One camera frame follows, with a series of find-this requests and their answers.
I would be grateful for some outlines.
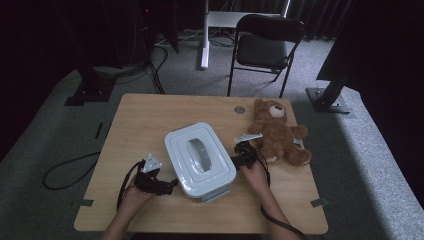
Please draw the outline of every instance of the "small round sticker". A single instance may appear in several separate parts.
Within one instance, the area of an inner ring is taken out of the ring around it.
[[[242,106],[237,106],[234,108],[234,112],[236,112],[237,114],[243,114],[245,111],[246,110]]]

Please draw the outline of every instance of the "wooden table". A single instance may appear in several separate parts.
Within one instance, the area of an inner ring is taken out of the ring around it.
[[[116,213],[119,189],[129,169],[152,154],[163,166],[158,179],[176,178],[165,147],[165,136],[178,128],[206,122],[230,156],[235,137],[253,121],[255,98],[126,94],[116,112],[97,166],[84,196],[92,206],[81,206],[75,220],[79,231],[104,231]],[[288,100],[274,99],[287,109],[288,125],[296,120]],[[235,112],[241,106],[243,114]],[[292,167],[284,161],[269,164],[271,188],[293,226],[306,234],[323,234],[328,225],[309,165]],[[172,195],[155,197],[134,218],[129,231],[175,233],[266,233],[259,202],[237,173],[231,192],[201,203],[186,196],[180,186]]]

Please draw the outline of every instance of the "desk leg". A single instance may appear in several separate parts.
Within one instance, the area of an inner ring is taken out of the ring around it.
[[[205,18],[204,18],[204,28],[203,28],[203,51],[202,51],[202,65],[203,69],[208,68],[209,63],[209,23],[208,23],[208,15],[209,15],[209,0],[205,0]]]

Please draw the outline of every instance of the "white desk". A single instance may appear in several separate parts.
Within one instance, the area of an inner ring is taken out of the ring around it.
[[[203,39],[203,52],[202,52],[202,65],[203,69],[207,69],[209,65],[209,27],[226,27],[235,28],[237,22],[244,15],[250,14],[249,12],[219,12],[209,11],[209,0],[205,0],[205,18],[204,18],[204,39]],[[281,16],[281,14],[263,14],[268,16]]]

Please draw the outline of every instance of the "person's right hand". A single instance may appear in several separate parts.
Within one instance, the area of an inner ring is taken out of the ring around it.
[[[262,165],[257,160],[252,168],[249,169],[246,166],[241,166],[240,171],[243,172],[247,182],[252,187],[252,189],[258,194],[262,196],[263,193],[269,191],[269,186],[266,179],[265,170]]]

